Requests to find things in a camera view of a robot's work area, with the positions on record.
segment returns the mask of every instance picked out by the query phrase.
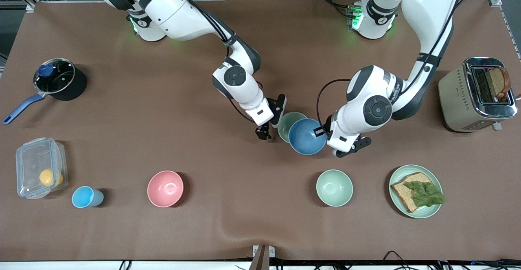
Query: green plate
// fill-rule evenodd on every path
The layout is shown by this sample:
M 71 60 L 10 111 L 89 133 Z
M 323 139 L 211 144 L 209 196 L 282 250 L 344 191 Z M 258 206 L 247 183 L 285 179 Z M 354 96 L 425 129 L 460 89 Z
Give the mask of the green plate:
M 407 211 L 407 208 L 403 205 L 402 200 L 400 200 L 400 197 L 394 192 L 391 185 L 398 183 L 402 181 L 407 176 L 416 173 L 416 172 L 422 172 L 424 175 L 426 175 L 432 183 L 440 190 L 441 193 L 443 193 L 443 190 L 441 190 L 441 185 L 438 179 L 426 168 L 414 164 L 409 164 L 402 166 L 398 168 L 391 176 L 391 180 L 389 180 L 389 194 L 391 194 L 391 199 L 396 205 L 396 208 L 400 210 L 403 214 L 410 216 L 412 218 L 428 218 L 434 214 L 440 209 L 441 205 L 432 205 L 431 207 L 422 206 L 419 207 L 414 212 Z

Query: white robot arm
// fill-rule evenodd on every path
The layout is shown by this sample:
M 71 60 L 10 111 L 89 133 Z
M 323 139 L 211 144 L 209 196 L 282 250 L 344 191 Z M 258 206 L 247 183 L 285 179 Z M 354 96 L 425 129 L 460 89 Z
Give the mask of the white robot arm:
M 401 120 L 415 115 L 449 43 L 457 1 L 362 1 L 356 31 L 367 38 L 380 38 L 390 28 L 394 11 L 401 2 L 403 15 L 420 40 L 420 53 L 407 80 L 378 66 L 366 66 L 354 75 L 347 89 L 348 103 L 324 125 L 327 144 L 335 149 L 337 157 L 370 143 L 370 140 L 359 141 L 361 133 L 379 129 L 391 118 Z
M 268 122 L 278 126 L 285 107 L 285 96 L 281 94 L 277 100 L 264 96 L 253 78 L 261 67 L 261 57 L 223 21 L 199 8 L 192 0 L 104 1 L 116 9 L 126 10 L 144 40 L 156 41 L 168 36 L 185 41 L 216 34 L 232 53 L 213 73 L 214 86 L 223 96 L 239 103 L 259 126 L 256 132 L 260 138 L 269 138 Z

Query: table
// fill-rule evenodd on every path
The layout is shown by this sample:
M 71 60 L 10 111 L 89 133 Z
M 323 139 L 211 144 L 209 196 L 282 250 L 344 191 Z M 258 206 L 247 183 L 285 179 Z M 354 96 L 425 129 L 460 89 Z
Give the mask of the table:
M 419 42 L 403 16 L 380 40 L 365 40 L 321 0 L 202 2 L 262 56 L 255 78 L 267 96 L 288 96 L 287 112 L 315 117 L 316 95 L 332 79 L 376 64 L 407 77 Z M 270 244 L 282 259 L 515 259 L 521 252 L 521 116 L 459 134 L 443 127 L 437 82 L 483 55 L 510 69 L 519 60 L 499 8 L 467 0 L 422 108 L 367 134 L 372 145 L 337 159 L 325 148 L 294 152 L 278 137 L 257 140 L 212 86 L 225 49 L 215 36 L 145 42 L 104 3 L 38 3 L 26 14 L 0 80 L 0 114 L 32 95 L 42 62 L 66 57 L 89 78 L 74 101 L 46 99 L 0 127 L 0 259 L 231 259 Z M 345 103 L 346 83 L 321 98 L 325 119 Z M 40 200 L 15 193 L 15 150 L 34 138 L 65 145 L 69 187 Z M 448 198 L 413 220 L 390 203 L 391 172 L 429 168 Z M 318 175 L 336 168 L 354 183 L 344 207 L 325 207 Z M 147 199 L 156 172 L 180 172 L 186 194 L 158 209 Z M 74 189 L 102 189 L 101 207 L 75 209 Z

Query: lettuce leaf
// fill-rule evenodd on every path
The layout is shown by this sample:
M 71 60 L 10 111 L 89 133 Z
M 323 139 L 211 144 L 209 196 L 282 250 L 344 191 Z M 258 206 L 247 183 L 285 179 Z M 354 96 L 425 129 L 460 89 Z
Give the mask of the lettuce leaf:
M 407 181 L 403 185 L 413 190 L 412 199 L 418 207 L 445 203 L 445 196 L 431 182 Z

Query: pink bowl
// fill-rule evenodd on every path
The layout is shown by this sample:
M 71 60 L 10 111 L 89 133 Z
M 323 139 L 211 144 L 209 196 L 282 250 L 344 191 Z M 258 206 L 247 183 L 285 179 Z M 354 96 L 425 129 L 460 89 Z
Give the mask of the pink bowl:
M 166 208 L 179 201 L 183 188 L 181 177 L 173 171 L 165 170 L 152 177 L 147 195 L 152 204 L 159 208 Z

